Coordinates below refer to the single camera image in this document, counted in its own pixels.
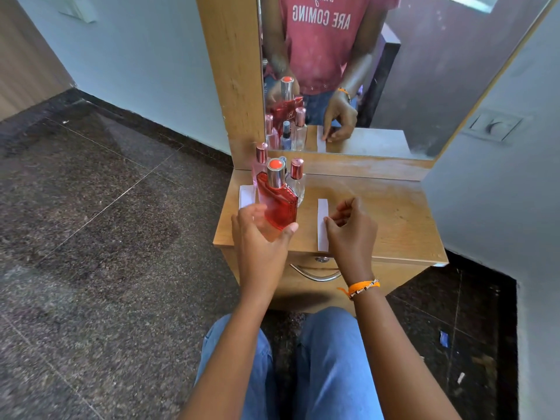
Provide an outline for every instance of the perfume bottle cap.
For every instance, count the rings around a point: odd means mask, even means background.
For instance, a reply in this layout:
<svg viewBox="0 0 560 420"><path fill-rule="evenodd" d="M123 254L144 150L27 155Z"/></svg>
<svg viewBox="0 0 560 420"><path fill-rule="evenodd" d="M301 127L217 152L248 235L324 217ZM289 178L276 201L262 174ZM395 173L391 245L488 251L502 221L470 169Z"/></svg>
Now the perfume bottle cap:
<svg viewBox="0 0 560 420"><path fill-rule="evenodd" d="M292 176L294 180L300 180L301 177L304 176L304 160L302 158L292 159L290 176Z"/></svg>
<svg viewBox="0 0 560 420"><path fill-rule="evenodd" d="M266 163L268 158L268 144L256 143L256 161L259 163Z"/></svg>
<svg viewBox="0 0 560 420"><path fill-rule="evenodd" d="M293 99L292 87L293 87L293 78L292 77L283 77L280 80L280 91L282 93L282 99L283 100Z"/></svg>
<svg viewBox="0 0 560 420"><path fill-rule="evenodd" d="M282 137L283 138L290 138L291 137L291 125L290 121L284 121L283 128L282 128Z"/></svg>
<svg viewBox="0 0 560 420"><path fill-rule="evenodd" d="M296 108L296 125L297 126L304 126L305 125L305 108L304 107L297 107Z"/></svg>
<svg viewBox="0 0 560 420"><path fill-rule="evenodd" d="M267 163L268 185L273 189L280 189L286 182L284 168L286 163L282 159L272 158Z"/></svg>
<svg viewBox="0 0 560 420"><path fill-rule="evenodd" d="M274 116L267 113L264 115L264 129L267 135L272 134L272 122L274 121Z"/></svg>

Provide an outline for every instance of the light switch plate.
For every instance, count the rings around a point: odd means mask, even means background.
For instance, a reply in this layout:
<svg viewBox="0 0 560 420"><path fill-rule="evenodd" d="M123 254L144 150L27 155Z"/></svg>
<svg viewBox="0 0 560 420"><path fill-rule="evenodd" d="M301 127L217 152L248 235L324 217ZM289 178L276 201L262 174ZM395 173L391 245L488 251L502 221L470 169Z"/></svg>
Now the light switch plate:
<svg viewBox="0 0 560 420"><path fill-rule="evenodd" d="M479 109L463 129L464 133L492 141L504 141L522 117L491 109Z"/></svg>

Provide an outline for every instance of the wooden tabletop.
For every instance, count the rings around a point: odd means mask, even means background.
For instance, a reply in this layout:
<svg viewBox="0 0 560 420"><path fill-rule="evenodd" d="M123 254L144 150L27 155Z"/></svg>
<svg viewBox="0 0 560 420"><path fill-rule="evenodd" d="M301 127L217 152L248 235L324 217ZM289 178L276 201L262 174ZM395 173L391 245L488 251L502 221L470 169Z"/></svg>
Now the wooden tabletop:
<svg viewBox="0 0 560 420"><path fill-rule="evenodd" d="M339 201L359 195L379 224L372 254L374 260L427 265L447 263L419 182L309 174L306 180L304 201L298 208L300 228L290 242L290 252L329 256L317 249L317 201L328 199L329 212L332 212ZM214 235L215 246L233 246L231 216L239 208L239 186L251 183L250 171L234 170Z"/></svg>

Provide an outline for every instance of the white wall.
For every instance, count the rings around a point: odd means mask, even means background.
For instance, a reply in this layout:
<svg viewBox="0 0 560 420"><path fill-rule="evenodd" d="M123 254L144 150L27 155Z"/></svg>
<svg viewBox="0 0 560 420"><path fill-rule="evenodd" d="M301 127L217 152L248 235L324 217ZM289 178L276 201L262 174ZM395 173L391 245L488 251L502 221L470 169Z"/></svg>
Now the white wall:
<svg viewBox="0 0 560 420"><path fill-rule="evenodd" d="M560 412L560 3L483 106L527 117L507 143L460 134L423 181L445 247L518 280L520 415Z"/></svg>
<svg viewBox="0 0 560 420"><path fill-rule="evenodd" d="M229 153L195 0L90 0L90 24L18 1L79 89Z"/></svg>

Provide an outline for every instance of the person's left hand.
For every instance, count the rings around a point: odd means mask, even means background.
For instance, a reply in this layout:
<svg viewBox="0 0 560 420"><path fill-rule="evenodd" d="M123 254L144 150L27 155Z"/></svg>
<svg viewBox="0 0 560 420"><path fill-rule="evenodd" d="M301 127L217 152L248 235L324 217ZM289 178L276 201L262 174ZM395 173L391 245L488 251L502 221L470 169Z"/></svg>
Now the person's left hand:
<svg viewBox="0 0 560 420"><path fill-rule="evenodd" d="M330 127L333 120L340 122L340 129L330 134ZM350 138L356 122L358 121L358 111L354 109L344 91L336 90L329 100L323 119L323 141L341 141Z"/></svg>
<svg viewBox="0 0 560 420"><path fill-rule="evenodd" d="M231 217L242 300L266 303L265 309L282 277L288 245L299 226L291 223L275 241L269 242L257 228L265 220L266 209L266 205L255 203Z"/></svg>

